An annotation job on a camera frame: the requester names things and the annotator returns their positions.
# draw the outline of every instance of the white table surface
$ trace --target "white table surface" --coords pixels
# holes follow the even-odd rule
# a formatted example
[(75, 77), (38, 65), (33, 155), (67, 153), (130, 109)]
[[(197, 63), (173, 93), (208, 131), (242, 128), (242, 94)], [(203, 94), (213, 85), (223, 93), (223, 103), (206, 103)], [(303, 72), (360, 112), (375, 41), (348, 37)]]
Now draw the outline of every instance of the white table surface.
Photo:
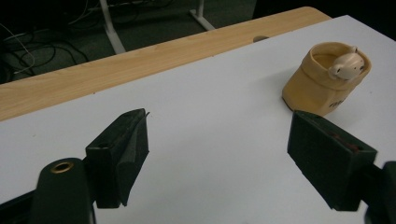
[(282, 88), (326, 41), (356, 45), (373, 64), (326, 119), (376, 148), (377, 166), (396, 160), (396, 44), (344, 16), (0, 122), (0, 203), (34, 189), (52, 161), (83, 159), (118, 115), (146, 108), (150, 153), (129, 204), (95, 209), (98, 223), (363, 223), (364, 203), (331, 210), (287, 153)]

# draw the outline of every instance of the dark floor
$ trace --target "dark floor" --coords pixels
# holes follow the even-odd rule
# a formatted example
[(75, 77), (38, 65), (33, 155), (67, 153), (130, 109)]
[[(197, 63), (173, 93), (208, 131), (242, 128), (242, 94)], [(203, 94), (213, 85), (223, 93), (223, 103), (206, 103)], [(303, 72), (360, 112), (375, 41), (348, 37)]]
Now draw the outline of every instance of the dark floor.
[[(29, 17), (36, 17), (37, 14), (42, 15), (43, 18), (40, 20), (49, 24), (50, 27), (48, 29), (45, 25), (43, 27), (33, 26), (32, 29), (35, 31), (26, 33), (12, 25), (14, 21), (15, 23), (29, 23), (29, 17), (24, 18), (20, 14), (12, 20), (7, 20), (3, 13), (5, 8), (0, 9), (0, 23), (9, 27), (9, 30), (29, 51), (27, 52), (16, 38), (0, 26), (0, 37), (4, 39), (0, 42), (0, 83), (37, 76), (114, 55), (114, 50), (105, 33), (103, 14), (98, 7), (98, 0), (87, 0), (88, 2), (80, 0), (15, 0), (13, 2), (32, 1), (45, 3), (46, 5), (43, 6), (46, 7), (49, 7), (48, 3), (62, 2), (67, 3), (68, 7), (54, 5), (52, 7), (58, 8), (58, 11), (51, 10), (52, 14), (50, 15), (44, 13), (45, 10), (48, 10), (44, 7), (38, 7), (35, 10), (24, 8), (25, 11), (35, 12), (35, 15), (29, 15)], [(127, 51), (205, 31), (189, 13), (190, 9), (196, 8), (197, 0), (133, 0), (129, 5), (124, 4), (125, 1), (107, 0), (113, 6), (110, 8), (110, 13), (120, 40)], [(87, 10), (82, 14), (85, 3), (88, 3)], [(333, 0), (331, 2), (206, 0), (204, 14), (213, 26), (220, 28), (303, 6), (315, 7), (331, 17), (350, 15), (372, 26), (378, 32), (390, 38), (396, 38), (395, 14), (389, 7), (390, 2), (384, 0), (377, 0), (370, 5), (355, 4), (352, 0)]]

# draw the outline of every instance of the wooden table edge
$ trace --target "wooden table edge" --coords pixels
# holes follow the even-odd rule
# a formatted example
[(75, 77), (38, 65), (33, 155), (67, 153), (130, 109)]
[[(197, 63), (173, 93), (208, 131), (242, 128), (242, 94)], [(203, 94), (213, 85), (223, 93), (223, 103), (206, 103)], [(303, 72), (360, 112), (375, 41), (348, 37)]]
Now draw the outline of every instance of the wooden table edge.
[(11, 119), (251, 44), (330, 17), (300, 7), (213, 31), (0, 85), (0, 120)]

